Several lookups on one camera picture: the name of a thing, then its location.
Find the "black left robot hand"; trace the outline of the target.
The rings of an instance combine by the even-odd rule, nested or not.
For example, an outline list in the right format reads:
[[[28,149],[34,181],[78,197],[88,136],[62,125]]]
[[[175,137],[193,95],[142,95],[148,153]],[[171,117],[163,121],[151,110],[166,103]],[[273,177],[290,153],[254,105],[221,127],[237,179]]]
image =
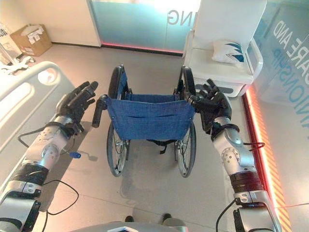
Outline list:
[[[68,137],[84,131],[80,122],[86,109],[95,102],[94,97],[97,87],[97,81],[92,83],[86,81],[67,94],[56,107],[56,119],[61,116],[70,119],[69,122],[61,126]]]

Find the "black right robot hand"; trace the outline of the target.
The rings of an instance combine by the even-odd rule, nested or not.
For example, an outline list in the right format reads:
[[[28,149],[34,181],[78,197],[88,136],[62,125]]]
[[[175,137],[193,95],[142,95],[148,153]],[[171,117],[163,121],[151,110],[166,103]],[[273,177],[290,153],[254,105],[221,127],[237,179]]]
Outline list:
[[[205,91],[201,90],[196,95],[186,93],[185,98],[195,111],[200,113],[202,128],[206,134],[210,134],[216,118],[225,117],[231,120],[232,109],[228,98],[211,79],[208,79],[203,87]]]

